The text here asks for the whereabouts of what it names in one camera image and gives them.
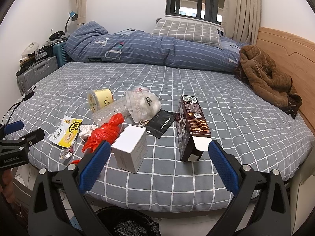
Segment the person's left hand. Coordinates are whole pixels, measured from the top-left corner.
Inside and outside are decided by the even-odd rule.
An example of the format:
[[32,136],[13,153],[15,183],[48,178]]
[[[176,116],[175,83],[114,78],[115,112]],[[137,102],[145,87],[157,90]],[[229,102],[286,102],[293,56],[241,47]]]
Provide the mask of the person's left hand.
[[13,174],[10,169],[3,171],[1,175],[1,193],[3,193],[8,203],[14,202]]

